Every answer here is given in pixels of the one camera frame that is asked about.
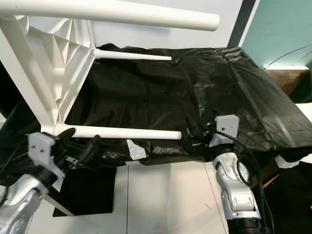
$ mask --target white tape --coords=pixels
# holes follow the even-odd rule
[[[144,148],[134,144],[133,141],[131,141],[129,139],[127,140],[127,144],[128,144],[128,148],[129,148],[130,157],[133,160],[139,160],[141,158],[146,158],[146,153],[145,153]]]
[[[138,165],[138,164],[140,164],[139,161],[126,161],[125,163],[126,163],[126,165]]]

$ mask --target teal wall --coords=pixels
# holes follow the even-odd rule
[[[312,44],[312,0],[260,0],[242,48],[262,67],[279,56]],[[306,65],[312,46],[274,65]]]

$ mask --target black plastic sheet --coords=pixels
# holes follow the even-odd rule
[[[191,147],[185,119],[212,121],[215,113],[240,118],[238,140],[265,163],[280,154],[296,161],[312,152],[312,125],[275,81],[240,48],[142,49],[100,47],[172,56],[172,61],[99,59],[93,64],[67,123],[177,130],[182,140],[133,140],[145,149],[141,164],[210,161]],[[104,140],[94,166],[131,161],[125,140]]]

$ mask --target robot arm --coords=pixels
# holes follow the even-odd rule
[[[69,130],[62,136],[73,134]],[[21,176],[2,193],[0,203],[0,234],[23,234],[49,188],[65,174],[51,156],[56,143],[53,136],[33,133],[28,136],[28,156],[36,165],[33,172]]]
[[[253,192],[242,180],[248,181],[249,173],[242,163],[237,164],[237,155],[232,150],[233,140],[218,134],[221,132],[236,138],[239,118],[235,115],[218,116],[215,123],[205,127],[196,127],[190,120],[188,124],[191,138],[197,141],[193,146],[200,142],[213,152],[213,165],[221,187],[221,200],[229,233],[270,234],[270,229],[263,227],[264,222]]]

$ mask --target black cable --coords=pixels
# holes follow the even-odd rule
[[[14,159],[12,159],[11,163],[15,163],[15,162],[19,161],[20,159],[22,159],[23,157],[25,157],[27,155],[28,155],[28,152],[26,152],[24,154],[21,154],[21,155],[15,157]]]
[[[275,62],[278,61],[279,59],[281,59],[281,58],[283,58],[283,57],[285,57],[285,56],[287,56],[287,55],[289,55],[289,54],[291,54],[291,53],[293,53],[293,52],[296,52],[296,51],[298,51],[298,50],[302,50],[302,49],[307,48],[307,47],[310,47],[310,46],[312,46],[312,44],[306,45],[306,46],[303,46],[303,47],[300,47],[300,48],[298,48],[298,49],[295,49],[295,50],[293,50],[293,51],[290,51],[290,52],[288,52],[288,53],[286,53],[286,54],[284,54],[284,55],[278,57],[277,59],[273,60],[273,62],[269,63],[269,65],[267,65],[266,67],[264,67],[263,70],[267,69],[268,66],[272,65],[273,63],[275,63]]]
[[[7,159],[7,161],[5,162],[5,164],[2,166],[1,170],[0,170],[0,177],[2,176],[3,172],[5,171],[5,169],[8,167],[8,165],[10,164],[10,162],[12,161],[12,159],[15,157],[17,151],[20,149],[21,145],[24,142],[21,141],[17,147],[14,149],[14,151],[10,154],[9,158]]]
[[[240,177],[241,180],[244,182],[244,184],[246,184],[248,187],[250,187],[250,186],[253,184],[252,179],[251,179],[249,182],[246,181],[245,178],[244,178],[243,175],[242,175],[241,170],[240,170],[240,163],[241,163],[241,160],[242,160],[243,157],[248,158],[249,161],[250,161],[252,164],[253,164],[254,162],[253,162],[249,157],[247,157],[246,155],[240,155],[240,156],[238,156],[238,157],[237,157],[237,162],[236,162],[236,167],[237,167],[237,171],[238,171],[239,177]]]
[[[65,143],[66,146],[69,146],[69,147],[72,147],[73,149],[76,149],[76,150],[83,150],[83,145],[80,145],[78,143],[75,143],[75,142],[71,142],[71,141],[68,141]]]
[[[228,135],[226,133],[219,132],[219,131],[215,131],[215,133],[218,134],[218,135],[224,136],[224,137],[226,137],[228,139],[231,139],[232,141],[234,141],[235,143],[237,143],[238,145],[240,145],[241,147],[243,147],[245,150],[248,151],[248,153],[249,153],[249,155],[251,157],[250,160],[253,161],[253,165],[255,166],[255,169],[256,169],[256,177],[258,179],[259,192],[260,192],[260,198],[261,198],[261,200],[260,200],[261,212],[260,213],[261,213],[261,215],[263,217],[263,223],[264,223],[264,226],[267,227],[266,216],[265,216],[265,205],[266,205],[267,210],[269,211],[269,215],[270,215],[270,221],[271,221],[271,226],[272,226],[272,234],[274,234],[275,233],[275,229],[274,229],[273,215],[272,215],[272,212],[271,212],[271,210],[269,208],[269,205],[267,204],[267,201],[266,201],[266,198],[265,198],[265,194],[264,194],[264,190],[263,190],[263,186],[262,186],[262,179],[261,179],[261,175],[260,175],[261,169],[260,169],[260,166],[258,164],[258,161],[257,161],[256,157],[254,156],[253,152],[249,148],[247,148],[247,146],[245,146],[243,143],[238,141],[236,138],[234,138],[234,137],[232,137],[232,136],[230,136],[230,135]],[[237,170],[238,171],[240,170],[239,163],[237,164]],[[242,181],[246,182],[246,180],[243,178],[241,173],[239,173],[239,176],[242,179]]]
[[[264,202],[265,202],[265,205],[267,207],[267,210],[269,212],[269,216],[270,216],[270,221],[271,221],[271,228],[272,228],[272,233],[274,234],[275,233],[275,225],[274,225],[274,218],[273,218],[273,214],[272,214],[272,211],[269,207],[269,204],[268,204],[268,201],[267,199],[265,198],[264,199]]]

